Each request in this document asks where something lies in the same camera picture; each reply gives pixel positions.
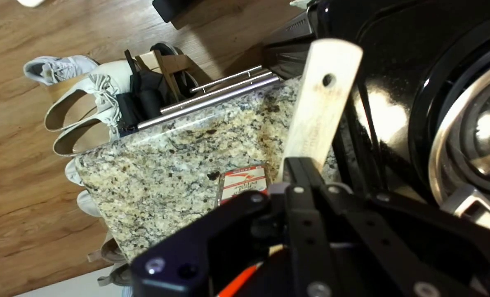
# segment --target metal rim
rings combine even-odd
[[[452,106],[444,115],[437,133],[434,136],[431,153],[429,153],[429,184],[431,191],[436,197],[436,200],[441,204],[447,192],[444,191],[444,171],[442,171],[442,159],[446,151],[446,143],[449,141],[451,131],[454,123],[459,116],[462,116],[464,111],[467,111],[467,106],[490,85],[490,68],[484,72],[479,78],[475,78],[452,103]]]

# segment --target black device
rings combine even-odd
[[[490,199],[490,138],[475,133],[490,95],[447,138],[456,177],[434,192],[429,174],[446,116],[490,73],[490,0],[322,0],[314,11],[315,37],[365,50],[334,141],[347,189],[286,159],[286,189],[243,192],[139,255],[136,291],[213,295],[263,260],[238,295],[490,295],[490,230],[439,209],[461,182]]]
[[[286,169],[286,187],[241,192],[136,257],[136,295],[211,297],[259,260],[238,295],[490,293],[489,229],[400,194],[327,186],[310,158]],[[274,243],[286,248],[269,255]]]

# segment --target shoe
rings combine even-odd
[[[23,72],[32,80],[53,85],[61,80],[91,72],[98,64],[86,55],[38,55],[23,65]]]
[[[51,131],[66,130],[93,113],[116,108],[117,93],[131,92],[131,67],[126,60],[98,65],[56,100],[45,115]]]
[[[89,191],[81,191],[78,194],[78,205],[83,212],[94,215],[94,217],[101,217],[99,207]]]
[[[297,6],[297,7],[307,9],[310,6],[310,1],[312,0],[292,0],[291,1],[291,6]]]
[[[121,116],[117,108],[107,108],[86,116],[60,133],[53,143],[53,151],[60,156],[76,156],[78,153],[119,138],[117,121]]]
[[[38,6],[41,4],[45,0],[17,0],[20,4],[23,6]]]
[[[68,181],[78,184],[78,186],[84,186],[78,169],[76,169],[76,158],[70,159],[65,166],[65,176]]]
[[[107,230],[106,238],[101,243],[101,258],[109,262],[126,262],[124,252],[119,248],[117,240],[112,237],[111,230]]]
[[[86,73],[76,75],[76,77],[61,80],[61,82],[58,82],[58,83],[51,85],[51,87],[46,87],[48,97],[51,98],[51,103],[58,101],[74,83],[78,83],[84,77],[86,77]]]
[[[132,285],[131,265],[127,262],[114,263],[109,275],[98,276],[98,283],[101,286],[109,285],[109,283],[116,283],[116,285],[121,285],[121,286]]]

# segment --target shoelace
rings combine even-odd
[[[119,88],[112,83],[112,77],[109,73],[89,73],[89,78],[96,85],[96,105],[109,105],[114,110],[112,116],[103,120],[109,126],[109,136],[119,138],[121,134],[117,121],[122,118],[119,103],[116,100]]]
[[[48,82],[61,82],[71,77],[78,75],[76,65],[73,64],[73,60],[53,60],[53,62],[45,62],[43,64],[43,72],[41,75],[48,80]]]

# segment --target black metal frame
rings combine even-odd
[[[287,158],[291,184],[246,191],[132,262],[136,295],[216,295],[248,265],[238,295],[490,293],[490,230],[393,192],[327,186],[309,158]],[[269,255],[268,247],[286,248]]]

